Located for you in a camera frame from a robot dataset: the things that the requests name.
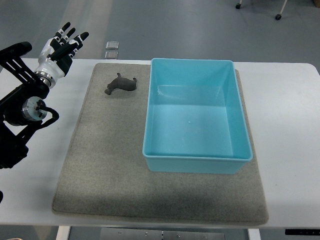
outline white table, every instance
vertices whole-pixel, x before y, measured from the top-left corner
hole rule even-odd
[[[25,58],[35,69],[37,59]],[[105,221],[55,215],[51,205],[70,139],[97,63],[140,60],[75,59],[45,99],[60,114],[28,142],[27,158],[0,170],[0,224],[137,228],[230,226]],[[242,82],[269,220],[259,228],[320,228],[320,76],[306,63],[235,62]],[[0,73],[0,98],[20,82]],[[13,127],[17,132],[21,128]]]

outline white robotic hand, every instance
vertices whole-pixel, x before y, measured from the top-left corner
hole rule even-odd
[[[89,36],[88,32],[83,32],[68,41],[76,31],[73,27],[66,33],[70,25],[70,22],[67,22],[55,33],[54,37],[46,42],[38,59],[39,66],[34,70],[34,73],[50,89],[55,86],[58,79],[67,75],[72,64],[72,58],[83,46],[82,42]]]

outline chair wheel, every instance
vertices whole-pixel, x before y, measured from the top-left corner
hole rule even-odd
[[[281,19],[281,15],[280,14],[275,15],[275,19],[276,20],[280,20]]]

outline floor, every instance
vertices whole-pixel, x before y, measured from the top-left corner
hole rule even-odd
[[[309,63],[320,72],[320,8],[289,0],[275,20],[283,2],[243,0],[236,9],[237,0],[0,0],[0,49],[28,41],[33,49],[25,57],[38,58],[47,39],[71,22],[77,34],[90,34],[79,59],[104,59],[106,42],[117,41],[121,60]],[[57,230],[0,226],[0,240],[51,240]],[[294,238],[278,229],[262,230],[261,239]]]

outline metal plate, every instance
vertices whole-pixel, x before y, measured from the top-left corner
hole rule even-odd
[[[225,234],[104,227],[100,240],[225,240]]]
[[[119,42],[118,41],[108,41],[106,43],[105,49],[118,49]]]
[[[162,231],[107,228],[101,229],[100,240],[162,240]]]
[[[117,59],[118,58],[118,51],[106,51],[104,58],[105,59]]]
[[[163,231],[163,240],[225,240],[224,233]]]

